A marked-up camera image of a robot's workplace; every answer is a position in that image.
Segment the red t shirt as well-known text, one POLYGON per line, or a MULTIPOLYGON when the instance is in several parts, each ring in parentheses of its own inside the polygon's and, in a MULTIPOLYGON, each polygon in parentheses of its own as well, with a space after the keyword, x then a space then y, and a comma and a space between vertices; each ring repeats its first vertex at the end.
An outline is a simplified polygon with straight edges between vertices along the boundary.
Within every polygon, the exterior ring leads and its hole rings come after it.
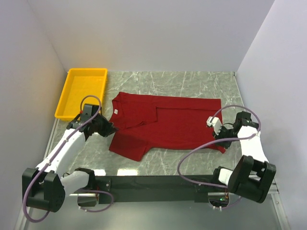
POLYGON ((118 130, 109 150, 141 161, 152 148, 192 150, 213 141, 207 119, 221 100, 119 92, 112 105, 110 122, 118 130))

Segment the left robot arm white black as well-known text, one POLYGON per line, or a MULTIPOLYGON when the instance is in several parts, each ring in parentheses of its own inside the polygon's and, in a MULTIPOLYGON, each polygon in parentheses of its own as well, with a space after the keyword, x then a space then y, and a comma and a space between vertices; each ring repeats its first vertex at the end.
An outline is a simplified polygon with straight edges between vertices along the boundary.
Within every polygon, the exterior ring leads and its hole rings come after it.
POLYGON ((64 176, 69 161, 78 155, 88 138, 98 133, 103 137, 115 133, 117 128, 101 115, 99 105, 85 104, 69 122, 60 142, 34 169, 22 174, 23 209, 33 207, 57 212, 65 197, 78 190, 95 190, 94 170, 78 168, 64 176))

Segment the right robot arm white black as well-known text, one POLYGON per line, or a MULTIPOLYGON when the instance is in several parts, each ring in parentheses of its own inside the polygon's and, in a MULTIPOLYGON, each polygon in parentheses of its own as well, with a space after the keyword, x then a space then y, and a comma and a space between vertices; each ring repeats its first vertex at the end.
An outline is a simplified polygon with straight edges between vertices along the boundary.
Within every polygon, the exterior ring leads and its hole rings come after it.
POLYGON ((230 147, 230 138, 239 138, 242 157, 234 170, 219 167, 214 170, 217 180, 225 184, 230 193, 262 203, 276 174, 276 166, 269 163, 260 140, 259 124, 253 122, 251 113, 239 112, 232 128, 224 127, 217 117, 210 116, 207 126, 213 128, 215 140, 228 139, 216 145, 224 149, 230 147))

